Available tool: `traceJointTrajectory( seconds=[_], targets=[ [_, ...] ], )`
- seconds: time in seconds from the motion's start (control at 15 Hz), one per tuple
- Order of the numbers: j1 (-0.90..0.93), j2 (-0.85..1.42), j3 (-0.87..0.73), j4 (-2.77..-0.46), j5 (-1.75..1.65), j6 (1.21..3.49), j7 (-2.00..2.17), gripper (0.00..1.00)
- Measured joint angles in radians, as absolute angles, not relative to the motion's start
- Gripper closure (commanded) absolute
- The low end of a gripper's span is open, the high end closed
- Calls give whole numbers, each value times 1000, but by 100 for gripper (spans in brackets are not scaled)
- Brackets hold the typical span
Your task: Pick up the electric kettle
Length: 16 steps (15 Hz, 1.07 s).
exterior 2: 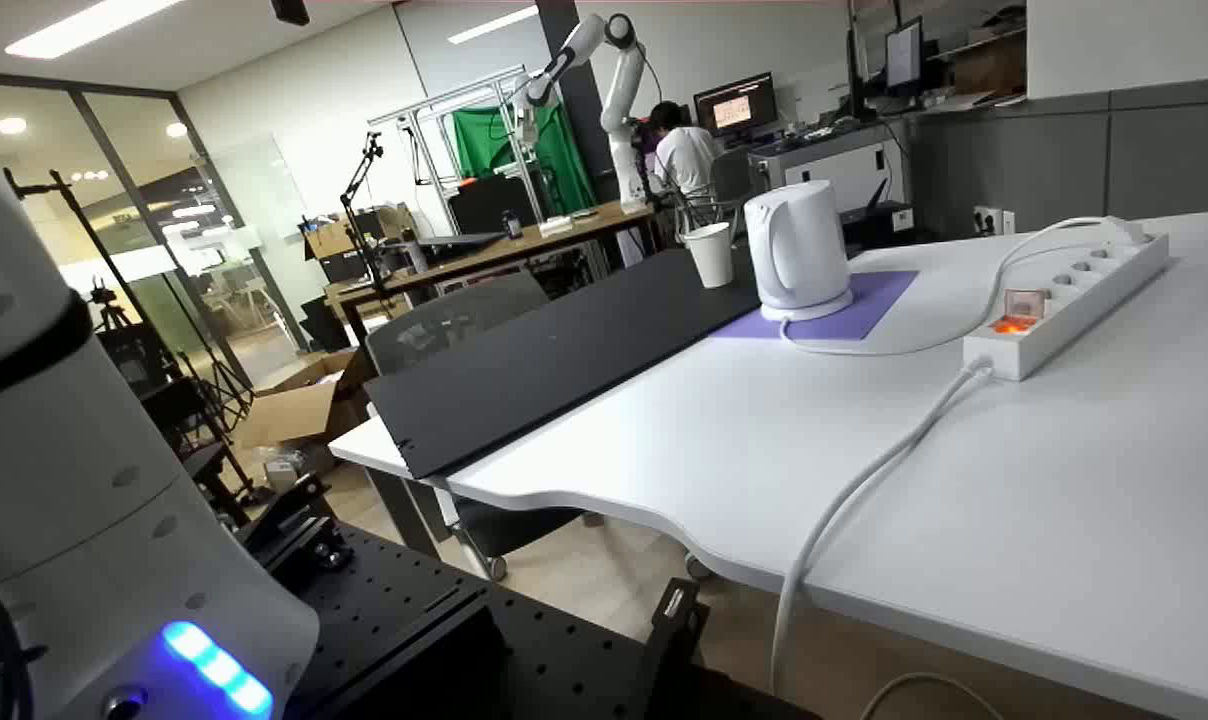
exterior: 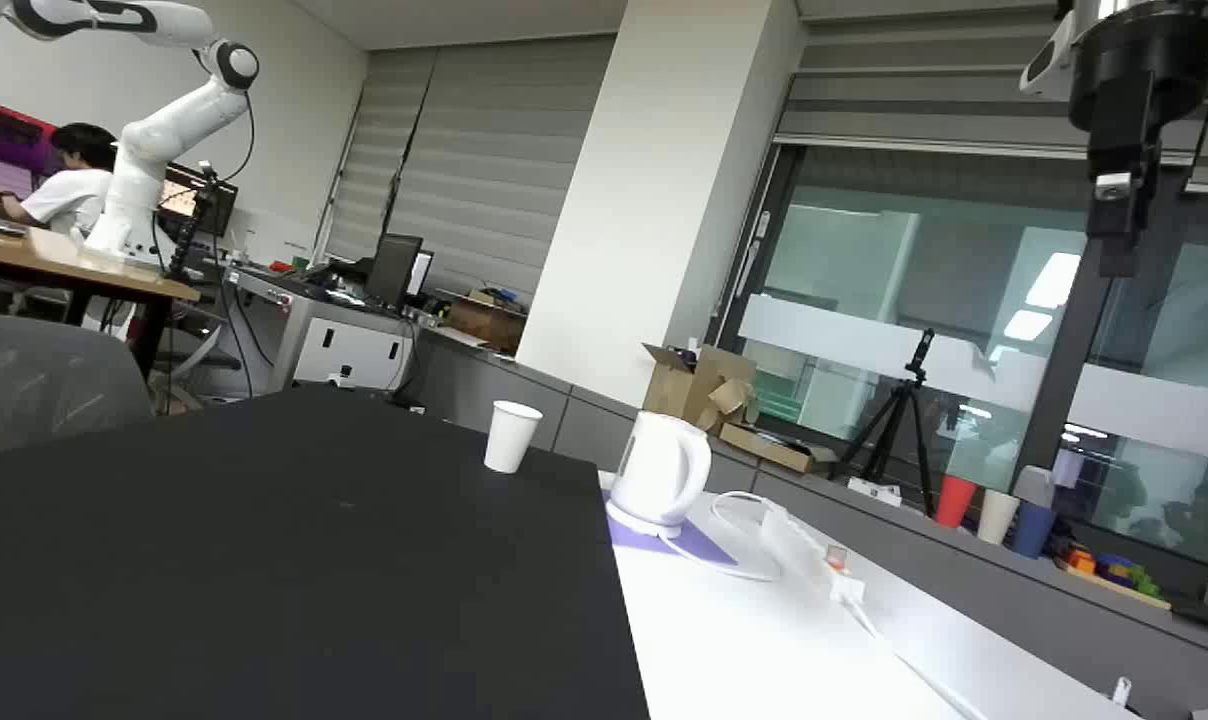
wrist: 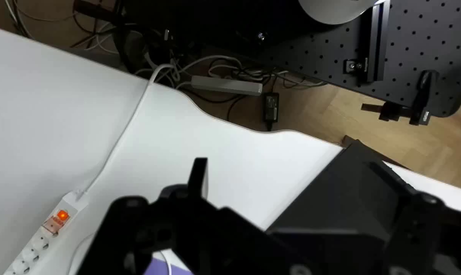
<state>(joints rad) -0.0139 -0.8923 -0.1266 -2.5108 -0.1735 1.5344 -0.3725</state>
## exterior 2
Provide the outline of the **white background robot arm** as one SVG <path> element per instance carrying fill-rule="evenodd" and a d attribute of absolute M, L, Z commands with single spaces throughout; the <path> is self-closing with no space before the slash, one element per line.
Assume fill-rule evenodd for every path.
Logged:
<path fill-rule="evenodd" d="M 602 103 L 602 131 L 609 139 L 619 201 L 642 204 L 645 201 L 645 164 L 642 164 L 637 131 L 633 131 L 633 103 L 642 96 L 642 77 L 645 77 L 647 51 L 645 51 L 628 12 L 583 15 L 560 38 L 551 59 L 530 77 L 524 99 L 543 103 L 551 84 L 564 73 L 583 67 L 602 49 L 612 51 L 612 77 L 609 77 L 605 103 Z"/>

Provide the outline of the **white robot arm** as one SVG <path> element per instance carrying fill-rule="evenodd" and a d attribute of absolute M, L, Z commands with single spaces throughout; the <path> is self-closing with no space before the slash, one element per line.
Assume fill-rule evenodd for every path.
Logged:
<path fill-rule="evenodd" d="M 0 698 L 285 720 L 322 620 L 220 525 L 0 171 Z"/>

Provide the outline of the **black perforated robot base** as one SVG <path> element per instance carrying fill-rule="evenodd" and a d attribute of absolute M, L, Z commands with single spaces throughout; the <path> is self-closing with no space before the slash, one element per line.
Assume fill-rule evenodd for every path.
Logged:
<path fill-rule="evenodd" d="M 696 661 L 694 579 L 628 640 L 343 525 L 318 474 L 239 541 L 322 614 L 285 720 L 815 720 Z"/>

